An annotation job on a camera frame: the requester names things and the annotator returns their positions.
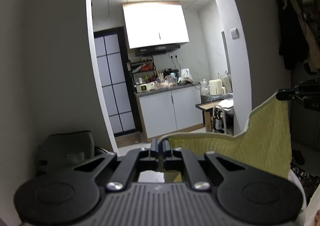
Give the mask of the white upper cabinet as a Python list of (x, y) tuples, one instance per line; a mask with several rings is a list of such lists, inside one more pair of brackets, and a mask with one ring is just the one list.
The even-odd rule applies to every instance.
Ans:
[(124, 4), (123, 13), (130, 49), (189, 42), (183, 8), (179, 4)]

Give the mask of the hanging dark clothes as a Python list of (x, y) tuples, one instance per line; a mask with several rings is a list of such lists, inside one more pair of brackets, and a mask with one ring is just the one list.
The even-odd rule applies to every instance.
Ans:
[(275, 0), (285, 68), (319, 73), (319, 0)]

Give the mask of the black framed glass door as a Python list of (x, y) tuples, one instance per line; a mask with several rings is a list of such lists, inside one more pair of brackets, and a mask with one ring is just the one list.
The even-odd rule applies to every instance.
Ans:
[(95, 52), (113, 134), (142, 132), (122, 27), (94, 32)]

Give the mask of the wall light switch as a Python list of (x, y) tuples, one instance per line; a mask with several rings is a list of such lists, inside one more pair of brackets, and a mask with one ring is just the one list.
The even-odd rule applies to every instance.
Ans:
[(238, 39), (240, 37), (239, 31), (238, 31), (238, 29), (236, 27), (230, 29), (230, 34), (231, 34), (231, 38), (232, 39)]

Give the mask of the wooden side table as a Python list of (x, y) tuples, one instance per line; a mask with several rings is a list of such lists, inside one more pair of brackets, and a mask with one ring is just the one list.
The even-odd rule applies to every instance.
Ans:
[(203, 112), (207, 132), (234, 134), (233, 99), (197, 104), (196, 108)]

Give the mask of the black backpack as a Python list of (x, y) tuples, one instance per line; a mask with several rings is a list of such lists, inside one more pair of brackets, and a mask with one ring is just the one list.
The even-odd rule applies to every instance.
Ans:
[(36, 172), (78, 165), (93, 157), (94, 140), (90, 131), (51, 134), (37, 149)]

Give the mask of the white air fryer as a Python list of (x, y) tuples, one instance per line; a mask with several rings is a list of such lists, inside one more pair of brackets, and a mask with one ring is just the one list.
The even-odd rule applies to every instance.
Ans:
[(220, 96), (226, 94), (226, 88), (223, 86), (221, 79), (209, 81), (209, 93), (211, 96)]

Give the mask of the clear plastic jug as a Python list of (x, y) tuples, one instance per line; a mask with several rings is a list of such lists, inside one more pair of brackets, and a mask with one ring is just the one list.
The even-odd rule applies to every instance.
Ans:
[(209, 95), (209, 87), (208, 87), (207, 81), (205, 79), (201, 82), (200, 93), (202, 96)]

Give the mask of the black spice rack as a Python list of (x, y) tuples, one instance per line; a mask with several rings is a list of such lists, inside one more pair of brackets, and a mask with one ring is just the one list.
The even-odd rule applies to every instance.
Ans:
[(140, 80), (142, 80), (142, 83), (154, 82), (158, 77), (152, 56), (129, 60), (127, 68), (131, 75), (133, 86), (140, 84)]

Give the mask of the yellow towel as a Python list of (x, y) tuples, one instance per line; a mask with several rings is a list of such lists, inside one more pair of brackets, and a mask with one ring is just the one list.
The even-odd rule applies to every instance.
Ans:
[(191, 150), (202, 156), (214, 151), (271, 174), (293, 180), (290, 125), (286, 101), (276, 96), (256, 107), (245, 129), (236, 136), (221, 133), (172, 133), (163, 136), (171, 147)]

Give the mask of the white electric kettle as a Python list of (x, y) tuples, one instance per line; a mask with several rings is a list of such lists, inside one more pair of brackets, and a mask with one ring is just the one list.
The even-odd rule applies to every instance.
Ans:
[(181, 69), (181, 80), (193, 80), (189, 69)]

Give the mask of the dark wooden chair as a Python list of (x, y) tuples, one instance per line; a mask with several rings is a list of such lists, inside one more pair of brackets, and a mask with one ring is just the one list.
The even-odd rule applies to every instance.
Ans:
[(94, 147), (94, 159), (101, 159), (101, 158), (108, 158), (110, 156), (110, 153), (98, 146)]

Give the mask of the black range hood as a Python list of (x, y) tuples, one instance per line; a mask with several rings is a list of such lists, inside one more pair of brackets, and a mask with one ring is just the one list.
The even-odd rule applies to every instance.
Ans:
[(137, 57), (154, 56), (159, 54), (171, 53), (180, 48), (181, 48), (180, 44), (166, 44), (166, 45), (141, 47), (136, 49), (135, 55)]

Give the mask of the white base cabinet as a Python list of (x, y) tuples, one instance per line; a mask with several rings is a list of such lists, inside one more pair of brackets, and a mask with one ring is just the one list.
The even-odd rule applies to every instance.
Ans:
[(200, 85), (177, 85), (136, 94), (142, 133), (151, 141), (165, 134), (191, 132), (204, 127)]

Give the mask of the white small appliance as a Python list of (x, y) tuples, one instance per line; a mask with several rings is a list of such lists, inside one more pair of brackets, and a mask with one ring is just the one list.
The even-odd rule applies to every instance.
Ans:
[(152, 90), (152, 88), (153, 88), (152, 83), (144, 83), (144, 84), (136, 85), (137, 93), (149, 92)]

